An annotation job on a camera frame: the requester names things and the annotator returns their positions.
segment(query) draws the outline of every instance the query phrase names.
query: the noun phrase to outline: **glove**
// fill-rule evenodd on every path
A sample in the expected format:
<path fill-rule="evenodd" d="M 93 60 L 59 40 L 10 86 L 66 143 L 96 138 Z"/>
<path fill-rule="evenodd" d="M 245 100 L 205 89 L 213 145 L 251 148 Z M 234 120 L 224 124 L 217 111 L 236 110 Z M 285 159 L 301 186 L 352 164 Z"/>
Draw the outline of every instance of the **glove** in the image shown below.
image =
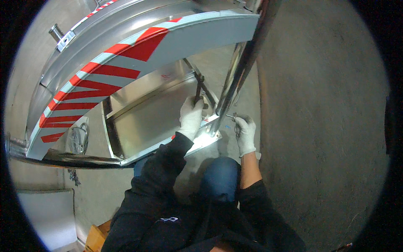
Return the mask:
<path fill-rule="evenodd" d="M 248 115 L 235 117 L 235 136 L 239 147 L 239 157 L 256 150 L 253 142 L 255 138 L 256 124 Z"/>
<path fill-rule="evenodd" d="M 181 117 L 179 121 L 181 122 L 181 128 L 178 132 L 185 135 L 191 141 L 195 139 L 196 132 L 200 128 L 202 122 L 202 110 L 204 106 L 203 99 L 200 99 L 196 105 L 193 107 L 195 96 L 190 96 L 186 98 L 185 102 L 181 107 Z"/>

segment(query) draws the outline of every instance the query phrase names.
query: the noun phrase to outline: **metal sheet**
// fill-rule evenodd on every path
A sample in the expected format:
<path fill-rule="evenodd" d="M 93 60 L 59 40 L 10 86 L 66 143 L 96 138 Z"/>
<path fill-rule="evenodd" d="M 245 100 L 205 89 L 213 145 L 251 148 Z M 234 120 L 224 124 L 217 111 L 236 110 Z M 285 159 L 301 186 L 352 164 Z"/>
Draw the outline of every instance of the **metal sheet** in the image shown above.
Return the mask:
<path fill-rule="evenodd" d="M 164 22 L 126 38 L 86 64 L 55 95 L 34 127 L 27 157 L 42 159 L 71 121 L 135 79 L 206 49 L 251 39 L 257 20 L 258 15 L 233 10 L 206 12 Z M 130 65 L 125 58 L 130 58 Z M 83 87 L 96 90 L 83 91 Z"/>
<path fill-rule="evenodd" d="M 63 52 L 55 50 L 36 85 L 55 95 L 87 62 L 122 39 L 155 24 L 206 11 L 233 8 L 227 1 L 119 0 L 100 10 L 74 29 L 75 38 Z M 34 92 L 27 119 L 27 139 L 51 98 Z"/>
<path fill-rule="evenodd" d="M 183 60 L 178 60 L 128 84 L 110 96 L 112 111 L 107 114 L 106 119 L 112 116 L 118 117 L 125 112 L 125 109 L 128 110 L 133 107 L 133 103 L 138 103 L 139 99 L 146 94 L 162 86 L 172 82 L 178 84 L 192 77 L 191 73 L 193 70 Z"/>
<path fill-rule="evenodd" d="M 193 77 L 175 85 L 158 96 L 154 96 L 133 107 L 116 120 L 107 120 L 113 124 L 120 146 L 112 146 L 114 153 L 122 153 L 121 158 L 130 158 L 167 138 L 172 137 L 180 127 L 179 111 L 189 95 L 194 95 L 197 81 Z M 205 112 L 212 114 L 211 104 Z"/>

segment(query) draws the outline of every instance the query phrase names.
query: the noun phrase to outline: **blue jeans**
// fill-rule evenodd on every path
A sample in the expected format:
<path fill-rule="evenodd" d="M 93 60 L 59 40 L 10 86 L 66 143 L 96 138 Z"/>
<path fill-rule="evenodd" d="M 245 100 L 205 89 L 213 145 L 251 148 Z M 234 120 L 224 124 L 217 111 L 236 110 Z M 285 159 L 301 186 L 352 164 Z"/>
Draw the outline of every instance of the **blue jeans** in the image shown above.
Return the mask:
<path fill-rule="evenodd" d="M 147 158 L 134 166 L 134 176 L 140 176 Z M 199 194 L 207 199 L 222 202 L 235 201 L 241 166 L 232 158 L 219 157 L 207 167 L 200 183 Z"/>

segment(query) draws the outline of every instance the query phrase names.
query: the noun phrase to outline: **cylindrical metal pin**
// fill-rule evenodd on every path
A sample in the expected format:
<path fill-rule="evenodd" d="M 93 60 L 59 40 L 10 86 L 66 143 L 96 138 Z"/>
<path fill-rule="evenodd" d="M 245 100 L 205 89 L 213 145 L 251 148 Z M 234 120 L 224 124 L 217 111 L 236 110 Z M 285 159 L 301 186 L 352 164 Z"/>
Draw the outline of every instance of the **cylindrical metal pin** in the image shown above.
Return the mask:
<path fill-rule="evenodd" d="M 60 30 L 59 26 L 57 24 L 53 25 L 52 28 L 49 30 L 49 34 L 52 35 L 54 40 L 58 43 L 62 37 L 64 37 L 63 32 Z"/>

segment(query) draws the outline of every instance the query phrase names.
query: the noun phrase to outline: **worker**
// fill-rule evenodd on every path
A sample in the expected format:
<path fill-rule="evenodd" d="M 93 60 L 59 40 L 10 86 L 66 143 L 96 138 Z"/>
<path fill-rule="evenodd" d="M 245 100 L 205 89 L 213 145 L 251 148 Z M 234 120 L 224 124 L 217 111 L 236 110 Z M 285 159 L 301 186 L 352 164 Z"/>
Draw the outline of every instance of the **worker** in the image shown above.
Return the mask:
<path fill-rule="evenodd" d="M 253 143 L 256 125 L 249 116 L 235 118 L 241 165 L 216 158 L 192 205 L 176 200 L 173 186 L 202 121 L 204 102 L 194 105 L 194 99 L 188 97 L 181 108 L 175 138 L 135 165 L 132 188 L 112 218 L 102 251 L 305 251 L 267 196 Z"/>

